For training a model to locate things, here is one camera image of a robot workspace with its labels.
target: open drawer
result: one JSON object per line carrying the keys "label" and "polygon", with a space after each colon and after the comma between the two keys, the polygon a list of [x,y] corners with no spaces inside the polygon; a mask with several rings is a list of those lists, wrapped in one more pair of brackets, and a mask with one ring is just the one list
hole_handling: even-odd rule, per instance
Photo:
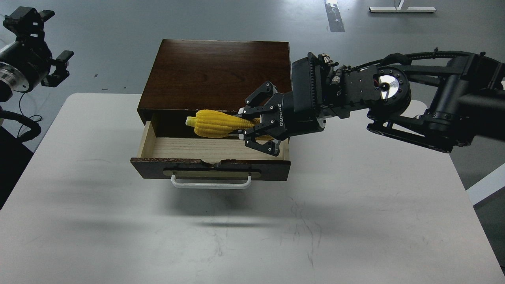
{"label": "open drawer", "polygon": [[137,157],[131,163],[143,178],[287,180],[289,143],[277,157],[250,149],[238,139],[156,137],[145,124]]}
{"label": "open drawer", "polygon": [[288,141],[273,157],[238,139],[205,139],[186,126],[198,110],[236,114],[265,81],[291,91],[289,44],[164,39],[138,104],[145,124],[131,163],[144,178],[287,180]]}

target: dark wood cabinet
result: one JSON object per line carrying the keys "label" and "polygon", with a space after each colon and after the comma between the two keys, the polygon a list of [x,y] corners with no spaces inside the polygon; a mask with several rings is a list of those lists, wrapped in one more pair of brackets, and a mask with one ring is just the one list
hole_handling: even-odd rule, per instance
{"label": "dark wood cabinet", "polygon": [[288,141],[273,157],[185,125],[202,109],[236,114],[267,80],[291,91],[287,42],[164,39],[138,105],[145,130],[131,163],[144,178],[286,180]]}

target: white table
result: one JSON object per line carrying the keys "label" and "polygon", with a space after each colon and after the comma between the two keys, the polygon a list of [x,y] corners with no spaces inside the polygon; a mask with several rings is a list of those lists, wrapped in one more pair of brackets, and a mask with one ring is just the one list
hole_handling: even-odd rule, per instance
{"label": "white table", "polygon": [[366,111],[294,137],[287,182],[181,190],[129,163],[138,100],[68,98],[0,211],[1,283],[505,280],[449,155]]}

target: yellow corn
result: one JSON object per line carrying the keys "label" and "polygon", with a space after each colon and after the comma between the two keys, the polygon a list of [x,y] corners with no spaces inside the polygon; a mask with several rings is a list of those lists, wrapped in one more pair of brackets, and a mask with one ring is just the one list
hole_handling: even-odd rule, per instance
{"label": "yellow corn", "polygon": [[[186,118],[186,125],[193,126],[196,135],[208,138],[223,138],[234,130],[251,128],[259,122],[259,118],[247,120],[213,110],[201,110],[196,113],[196,116]],[[272,138],[262,136],[257,139]]]}

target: drawer handle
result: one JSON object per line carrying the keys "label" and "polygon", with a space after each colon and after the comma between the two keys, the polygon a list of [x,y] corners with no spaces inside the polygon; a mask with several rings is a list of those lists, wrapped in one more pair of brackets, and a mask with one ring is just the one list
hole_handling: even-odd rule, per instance
{"label": "drawer handle", "polygon": [[172,174],[172,184],[177,188],[201,188],[201,189],[214,189],[214,190],[244,190],[251,185],[252,177],[247,176],[247,181],[244,183],[191,183],[191,182],[178,182],[175,174]]}

